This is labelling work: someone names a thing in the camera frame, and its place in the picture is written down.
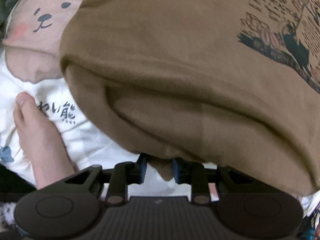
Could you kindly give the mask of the brown t-shirt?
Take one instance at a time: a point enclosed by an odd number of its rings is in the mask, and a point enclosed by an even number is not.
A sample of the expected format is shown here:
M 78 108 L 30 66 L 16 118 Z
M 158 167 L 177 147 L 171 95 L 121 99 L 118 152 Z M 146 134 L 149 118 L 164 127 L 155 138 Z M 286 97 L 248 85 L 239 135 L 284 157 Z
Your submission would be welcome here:
M 319 190 L 319 0 L 83 0 L 60 66 L 130 152 Z

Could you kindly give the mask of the cream cartoon print blanket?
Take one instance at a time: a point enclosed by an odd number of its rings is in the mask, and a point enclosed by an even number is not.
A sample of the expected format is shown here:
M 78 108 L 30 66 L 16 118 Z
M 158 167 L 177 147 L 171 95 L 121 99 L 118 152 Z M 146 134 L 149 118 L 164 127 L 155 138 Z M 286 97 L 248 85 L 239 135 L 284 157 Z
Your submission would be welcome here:
M 1 163 L 36 188 L 30 160 L 20 147 L 13 119 L 19 93 L 31 95 L 40 110 L 57 127 L 75 172 L 93 164 L 112 168 L 135 161 L 138 150 L 153 153 L 142 137 L 132 134 L 133 119 L 161 120 L 164 105 L 150 92 L 99 85 L 92 66 L 79 70 L 81 79 L 65 82 L 59 45 L 66 34 L 77 56 L 91 62 L 119 53 L 123 70 L 137 69 L 135 52 L 146 51 L 141 41 L 147 20 L 157 11 L 156 0 L 111 0 L 107 12 L 88 13 L 80 23 L 82 0 L 18 0 L 5 24 L 1 45 Z

